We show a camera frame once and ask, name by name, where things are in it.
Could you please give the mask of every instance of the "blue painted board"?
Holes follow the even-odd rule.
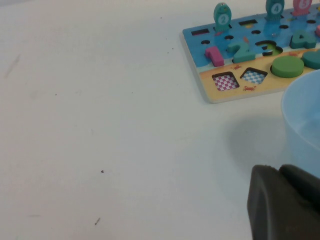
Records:
[[[216,32],[214,30],[216,24],[211,23],[184,29],[182,33],[193,61],[196,67],[199,68],[211,63],[210,58],[205,56],[206,48],[217,46],[223,58],[230,59],[234,53],[227,52],[228,44],[243,41],[244,37],[248,40],[250,50],[257,54],[262,54],[265,50],[262,49],[262,46],[256,46],[255,43],[270,40],[276,42],[279,47],[285,48],[289,46],[291,37],[297,30],[305,30],[315,35],[315,29],[317,25],[320,25],[320,12],[317,9],[319,6],[320,4],[314,4],[310,7],[308,15],[297,17],[291,14],[292,9],[286,9],[282,13],[283,18],[279,21],[267,21],[265,19],[266,13],[233,19],[230,22],[232,28],[224,32]],[[257,23],[254,23],[250,28],[239,24],[249,20],[255,20]],[[307,23],[309,20],[314,20],[315,23]],[[252,31],[257,30],[260,31],[260,34],[252,33]],[[225,39],[227,36],[233,36],[233,39]],[[316,36],[316,38],[317,42],[320,42],[320,37]],[[210,43],[201,44],[205,40],[209,40]]]

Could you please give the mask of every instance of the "teal fish peg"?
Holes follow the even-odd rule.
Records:
[[[213,18],[215,21],[214,29],[217,33],[227,31],[231,21],[231,10],[228,5],[224,2],[218,3],[214,8]]]
[[[265,10],[267,21],[277,21],[281,19],[281,14],[285,8],[285,0],[266,0]]]

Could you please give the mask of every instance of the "puzzle hole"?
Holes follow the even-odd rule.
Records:
[[[218,91],[228,91],[239,88],[239,83],[230,71],[212,75],[212,79]]]
[[[228,35],[228,36],[225,36],[224,39],[226,39],[226,40],[231,40],[231,39],[234,39],[234,36]]]
[[[240,21],[239,24],[240,26],[246,27],[246,28],[251,28],[254,24],[257,24],[258,22],[255,19],[250,19],[247,21]]]
[[[272,40],[264,40],[264,41],[258,41],[255,43],[258,47],[261,46],[261,48],[264,50],[262,53],[263,56],[276,56],[281,54],[284,50],[277,46],[277,43]]]
[[[316,21],[315,20],[308,20],[308,21],[306,21],[308,24],[315,24],[316,23]]]
[[[253,67],[248,67],[243,74],[241,75],[241,79],[250,82],[252,84],[262,84],[267,76],[267,72],[261,71],[259,69],[255,69]]]
[[[232,26],[229,24],[229,28],[232,29]],[[213,27],[213,30],[216,31],[216,27]]]
[[[261,31],[259,31],[259,30],[253,30],[251,33],[252,33],[252,34],[260,34]]]
[[[209,44],[209,43],[210,43],[209,40],[203,40],[203,41],[201,42],[201,44]]]
[[[279,28],[281,28],[281,29],[287,29],[287,28],[289,28],[289,26],[288,26],[288,25],[280,25]]]
[[[197,35],[201,35],[201,34],[208,34],[208,33],[209,33],[209,29],[208,28],[200,29],[200,30],[191,32],[192,36],[197,36]]]

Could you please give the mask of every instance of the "rectangular slot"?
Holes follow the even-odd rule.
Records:
[[[229,24],[229,28],[232,29],[232,26],[230,24]],[[215,26],[213,27],[213,30],[216,31],[216,27]]]
[[[208,33],[209,33],[209,29],[208,28],[200,29],[200,30],[191,32],[192,36],[197,36],[197,35],[201,35],[201,34],[208,34]]]
[[[247,20],[247,21],[240,21],[240,26],[247,26],[247,25],[253,25],[257,24],[258,22],[255,19]]]

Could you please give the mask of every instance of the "pink puzzle piece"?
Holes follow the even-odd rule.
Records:
[[[318,37],[320,37],[320,25],[316,27],[315,34],[317,34]]]
[[[204,55],[210,58],[215,67],[221,67],[225,65],[225,60],[222,57],[219,49],[216,46],[209,47],[205,50]]]

